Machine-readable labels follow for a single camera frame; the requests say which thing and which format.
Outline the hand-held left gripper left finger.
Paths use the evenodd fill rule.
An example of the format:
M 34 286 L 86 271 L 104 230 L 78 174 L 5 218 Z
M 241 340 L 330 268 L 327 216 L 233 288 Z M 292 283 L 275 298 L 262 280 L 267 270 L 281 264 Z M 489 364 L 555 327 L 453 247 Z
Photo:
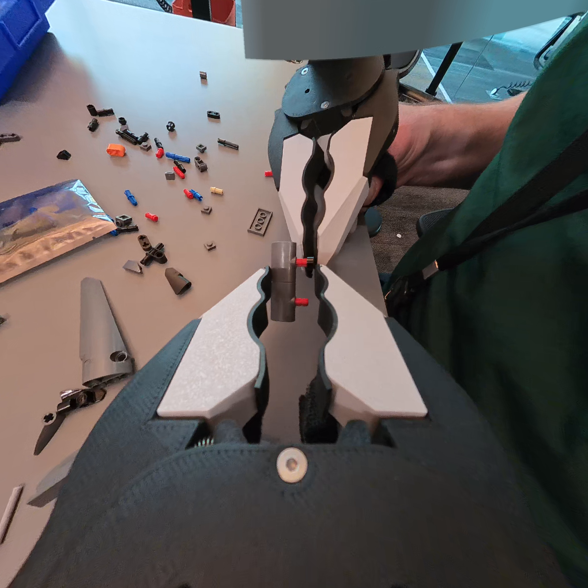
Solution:
M 195 418 L 211 428 L 231 419 L 250 443 L 261 440 L 269 400 L 266 350 L 268 267 L 202 314 L 157 408 L 164 419 Z

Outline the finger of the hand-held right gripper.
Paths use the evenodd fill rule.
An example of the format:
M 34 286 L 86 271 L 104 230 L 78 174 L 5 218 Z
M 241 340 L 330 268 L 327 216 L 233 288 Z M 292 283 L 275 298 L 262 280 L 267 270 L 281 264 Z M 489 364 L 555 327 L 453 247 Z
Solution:
M 372 117 L 353 119 L 330 136 L 333 175 L 326 188 L 325 213 L 318 228 L 318 263 L 327 265 L 340 250 L 368 195 L 364 161 Z
M 290 240 L 300 258 L 319 267 L 318 228 L 322 221 L 322 148 L 315 139 L 296 135 L 283 141 L 278 196 Z

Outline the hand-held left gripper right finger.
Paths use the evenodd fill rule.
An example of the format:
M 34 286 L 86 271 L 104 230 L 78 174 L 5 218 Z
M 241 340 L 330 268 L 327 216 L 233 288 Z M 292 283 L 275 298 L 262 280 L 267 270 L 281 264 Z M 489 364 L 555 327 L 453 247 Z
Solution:
M 383 312 L 325 265 L 316 267 L 316 295 L 327 336 L 320 374 L 338 425 L 361 421 L 373 433 L 381 420 L 427 417 Z

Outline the grey beam with red pins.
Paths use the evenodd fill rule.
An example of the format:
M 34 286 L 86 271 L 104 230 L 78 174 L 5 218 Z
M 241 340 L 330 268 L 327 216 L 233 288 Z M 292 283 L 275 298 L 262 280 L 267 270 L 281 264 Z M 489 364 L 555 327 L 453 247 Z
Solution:
M 307 306 L 307 299 L 296 297 L 296 271 L 299 265 L 297 243 L 274 242 L 270 252 L 270 318 L 277 322 L 294 322 L 296 308 Z

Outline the person's right hand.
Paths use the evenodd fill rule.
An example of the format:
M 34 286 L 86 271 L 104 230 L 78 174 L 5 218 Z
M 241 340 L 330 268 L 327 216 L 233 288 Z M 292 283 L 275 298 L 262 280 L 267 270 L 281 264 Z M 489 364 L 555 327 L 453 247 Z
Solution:
M 398 187 L 466 188 L 469 140 L 466 105 L 399 105 L 399 124 L 388 154 L 396 163 Z

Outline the grey plate with three holes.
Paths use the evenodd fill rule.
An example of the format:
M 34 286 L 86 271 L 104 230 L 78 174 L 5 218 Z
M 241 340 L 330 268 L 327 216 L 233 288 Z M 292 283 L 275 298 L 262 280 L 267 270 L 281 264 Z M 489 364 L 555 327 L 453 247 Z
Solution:
M 251 224 L 247 229 L 247 232 L 253 235 L 264 237 L 272 217 L 272 211 L 258 208 Z

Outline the dark grey cone piece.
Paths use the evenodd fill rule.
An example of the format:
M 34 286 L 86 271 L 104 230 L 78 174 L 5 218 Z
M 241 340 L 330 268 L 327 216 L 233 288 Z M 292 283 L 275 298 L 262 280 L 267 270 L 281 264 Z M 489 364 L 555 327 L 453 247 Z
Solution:
M 177 296 L 183 295 L 192 287 L 191 281 L 175 268 L 166 268 L 165 277 Z

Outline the black stand leg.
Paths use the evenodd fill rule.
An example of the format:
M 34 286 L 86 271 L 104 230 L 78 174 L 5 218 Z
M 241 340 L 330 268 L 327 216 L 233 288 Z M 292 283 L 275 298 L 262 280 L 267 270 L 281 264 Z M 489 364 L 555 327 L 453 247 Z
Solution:
M 425 89 L 425 93 L 427 93 L 430 96 L 436 97 L 437 91 L 440 89 L 442 85 L 442 81 L 445 77 L 445 74 L 447 74 L 447 71 L 449 70 L 462 45 L 463 42 L 456 42 L 448 48 L 445 56 L 442 59 L 442 62 L 440 63 L 437 71 L 433 75 L 429 86 Z

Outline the long grey wing panel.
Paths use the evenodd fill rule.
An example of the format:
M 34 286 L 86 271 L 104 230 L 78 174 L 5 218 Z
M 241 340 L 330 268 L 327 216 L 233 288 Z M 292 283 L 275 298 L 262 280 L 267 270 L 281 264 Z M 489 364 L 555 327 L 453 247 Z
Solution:
M 82 384 L 107 385 L 134 372 L 134 363 L 99 279 L 81 281 L 79 357 Z

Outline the orange plastic container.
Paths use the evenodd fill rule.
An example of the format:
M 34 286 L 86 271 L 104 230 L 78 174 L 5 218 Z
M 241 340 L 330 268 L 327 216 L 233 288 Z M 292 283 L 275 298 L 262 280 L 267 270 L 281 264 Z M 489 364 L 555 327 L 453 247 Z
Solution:
M 172 13 L 192 18 L 190 1 L 170 1 Z M 236 26 L 236 2 L 235 1 L 211 1 L 212 21 L 216 24 Z

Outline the dark curved connector piece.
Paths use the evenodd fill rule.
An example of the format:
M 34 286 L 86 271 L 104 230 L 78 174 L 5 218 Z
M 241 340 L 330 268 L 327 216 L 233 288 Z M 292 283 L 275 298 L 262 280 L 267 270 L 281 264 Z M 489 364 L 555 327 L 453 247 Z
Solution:
M 33 455 L 39 455 L 55 436 L 70 413 L 102 401 L 107 394 L 103 387 L 68 389 L 60 393 L 61 401 L 53 412 L 42 417 L 42 429 L 36 441 Z

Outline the cluster of small assorted pieces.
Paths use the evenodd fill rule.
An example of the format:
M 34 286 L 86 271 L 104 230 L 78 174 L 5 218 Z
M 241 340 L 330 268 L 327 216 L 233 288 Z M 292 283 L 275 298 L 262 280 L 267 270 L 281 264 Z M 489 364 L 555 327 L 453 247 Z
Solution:
M 208 81 L 208 74 L 205 71 L 200 71 L 199 76 L 202 81 Z M 99 127 L 98 117 L 114 116 L 114 110 L 111 108 L 110 109 L 97 109 L 92 104 L 87 105 L 86 108 L 92 117 L 92 119 L 88 125 L 88 130 L 90 132 L 95 132 L 98 129 L 98 127 Z M 213 119 L 213 120 L 217 120 L 217 119 L 220 120 L 220 114 L 217 111 L 207 111 L 207 117 L 209 119 Z M 132 145 L 135 145 L 135 146 L 138 145 L 144 151 L 149 151 L 151 149 L 152 146 L 149 143 L 149 135 L 147 133 L 144 133 L 141 136 L 137 136 L 129 131 L 126 119 L 124 117 L 119 117 L 118 121 L 119 121 L 120 128 L 117 129 L 115 132 L 116 132 L 117 136 L 119 136 L 119 138 L 121 138 L 123 141 L 128 142 Z M 175 130 L 175 123 L 173 123 L 172 121 L 169 121 L 166 125 L 166 129 L 170 132 L 174 131 Z M 182 164 L 183 163 L 189 164 L 190 158 L 187 158 L 184 156 L 180 157 L 177 154 L 173 154 L 171 152 L 166 152 L 164 150 L 163 144 L 161 143 L 161 141 L 158 138 L 154 138 L 153 140 L 155 141 L 155 144 L 156 144 L 156 157 L 158 159 L 161 159 L 165 156 L 166 158 L 171 159 L 172 162 L 174 162 L 173 171 L 165 173 L 166 180 L 174 180 L 176 175 L 178 177 L 180 177 L 181 179 L 185 179 L 186 170 Z M 233 143 L 233 142 L 227 141 L 225 139 L 218 138 L 217 143 L 221 146 L 225 146 L 227 148 L 234 149 L 236 151 L 239 150 L 239 145 L 237 143 Z M 206 151 L 206 146 L 204 146 L 203 144 L 198 144 L 197 150 L 200 153 L 204 153 Z M 202 158 L 200 158 L 200 157 L 195 157 L 195 166 L 196 166 L 196 169 L 198 169 L 198 171 L 200 171 L 200 172 L 205 172 L 208 170 L 207 164 L 205 164 L 204 161 L 202 161 Z

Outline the silver foil bag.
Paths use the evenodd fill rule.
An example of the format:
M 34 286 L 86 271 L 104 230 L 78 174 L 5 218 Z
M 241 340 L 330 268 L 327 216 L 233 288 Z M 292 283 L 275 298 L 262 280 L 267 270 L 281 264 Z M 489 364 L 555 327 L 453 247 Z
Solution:
M 115 229 L 79 179 L 1 202 L 1 283 Z

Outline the pale grey axle pin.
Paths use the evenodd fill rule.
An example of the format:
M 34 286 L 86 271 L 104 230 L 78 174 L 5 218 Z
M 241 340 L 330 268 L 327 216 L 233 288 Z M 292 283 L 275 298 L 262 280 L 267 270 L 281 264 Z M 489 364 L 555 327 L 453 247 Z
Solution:
M 1 517 L 1 544 L 3 544 L 6 539 L 6 535 L 8 534 L 14 514 L 18 508 L 18 504 L 21 499 L 24 488 L 25 484 L 22 483 L 12 489 L 4 513 Z

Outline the blue storage bin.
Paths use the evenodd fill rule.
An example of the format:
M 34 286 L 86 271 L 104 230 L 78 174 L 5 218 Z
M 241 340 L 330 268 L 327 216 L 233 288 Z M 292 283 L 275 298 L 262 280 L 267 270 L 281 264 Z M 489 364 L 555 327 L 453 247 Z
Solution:
M 53 1 L 1 1 L 1 98 L 49 30 Z

